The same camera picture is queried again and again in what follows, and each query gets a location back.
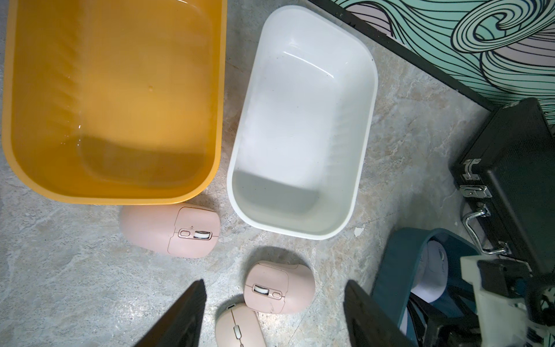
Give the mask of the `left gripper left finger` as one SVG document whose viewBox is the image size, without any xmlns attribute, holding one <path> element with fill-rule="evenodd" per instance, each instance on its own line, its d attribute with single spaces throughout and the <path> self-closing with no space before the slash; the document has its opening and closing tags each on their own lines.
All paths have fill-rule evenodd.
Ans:
<svg viewBox="0 0 555 347">
<path fill-rule="evenodd" d="M 197 347 L 206 301 L 205 282 L 196 280 L 135 346 Z"/>
</svg>

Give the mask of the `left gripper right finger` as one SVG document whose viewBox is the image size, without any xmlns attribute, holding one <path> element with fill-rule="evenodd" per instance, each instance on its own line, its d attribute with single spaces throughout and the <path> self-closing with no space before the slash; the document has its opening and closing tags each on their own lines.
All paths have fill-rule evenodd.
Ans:
<svg viewBox="0 0 555 347">
<path fill-rule="evenodd" d="M 354 280 L 345 286 L 343 310 L 351 346 L 413 346 Z"/>
</svg>

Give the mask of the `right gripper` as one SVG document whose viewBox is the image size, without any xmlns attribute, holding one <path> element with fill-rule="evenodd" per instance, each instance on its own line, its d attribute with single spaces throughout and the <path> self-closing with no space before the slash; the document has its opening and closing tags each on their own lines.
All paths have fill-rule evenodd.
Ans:
<svg viewBox="0 0 555 347">
<path fill-rule="evenodd" d="M 553 346 L 554 274 L 533 275 L 527 264 L 502 257 L 460 260 L 469 289 L 448 286 L 455 313 L 411 294 L 409 329 L 418 346 Z"/>
</svg>

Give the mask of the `dark teal storage box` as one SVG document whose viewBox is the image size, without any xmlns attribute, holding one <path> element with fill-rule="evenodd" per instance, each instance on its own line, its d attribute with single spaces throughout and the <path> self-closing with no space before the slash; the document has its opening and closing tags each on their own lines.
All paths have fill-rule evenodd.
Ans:
<svg viewBox="0 0 555 347">
<path fill-rule="evenodd" d="M 461 274 L 461 257 L 477 249 L 452 232 L 436 228 L 402 228 L 390 235 L 372 289 L 372 298 L 396 324 L 412 346 L 419 344 L 425 326 L 423 312 L 410 298 L 418 296 L 449 319 L 470 315 L 471 326 L 441 328 L 439 346 L 479 346 L 481 342 L 472 286 Z"/>
</svg>

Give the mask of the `purple rounded mouse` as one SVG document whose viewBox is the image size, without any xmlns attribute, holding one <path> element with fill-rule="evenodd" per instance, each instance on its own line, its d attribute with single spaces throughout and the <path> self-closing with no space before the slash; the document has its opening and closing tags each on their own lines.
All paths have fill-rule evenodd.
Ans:
<svg viewBox="0 0 555 347">
<path fill-rule="evenodd" d="M 448 271 L 445 248 L 438 241 L 428 241 L 419 258 L 411 293 L 427 303 L 435 302 L 447 287 Z"/>
</svg>

